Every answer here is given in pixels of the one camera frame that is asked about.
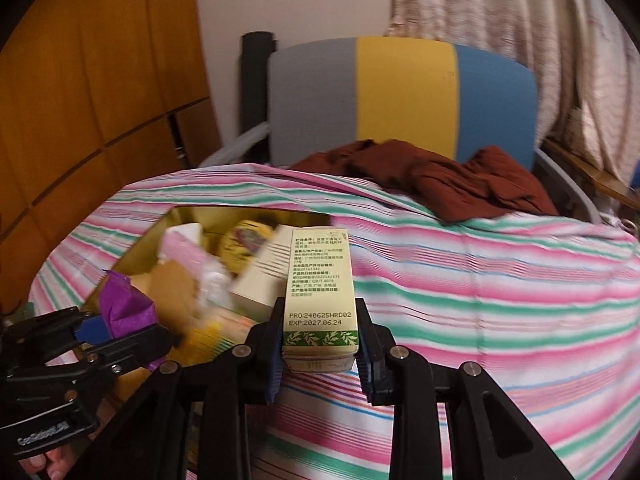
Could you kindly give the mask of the person's left hand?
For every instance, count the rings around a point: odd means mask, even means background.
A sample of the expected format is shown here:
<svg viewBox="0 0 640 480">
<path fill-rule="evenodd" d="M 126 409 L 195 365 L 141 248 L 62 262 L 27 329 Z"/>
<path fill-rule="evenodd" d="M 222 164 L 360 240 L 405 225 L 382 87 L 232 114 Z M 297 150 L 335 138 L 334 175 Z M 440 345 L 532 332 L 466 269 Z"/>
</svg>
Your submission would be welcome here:
<svg viewBox="0 0 640 480">
<path fill-rule="evenodd" d="M 31 476 L 44 471 L 50 479 L 62 480 L 72 469 L 75 462 L 76 456 L 73 447 L 66 444 L 44 454 L 21 460 L 20 464 L 24 471 Z"/>
</svg>

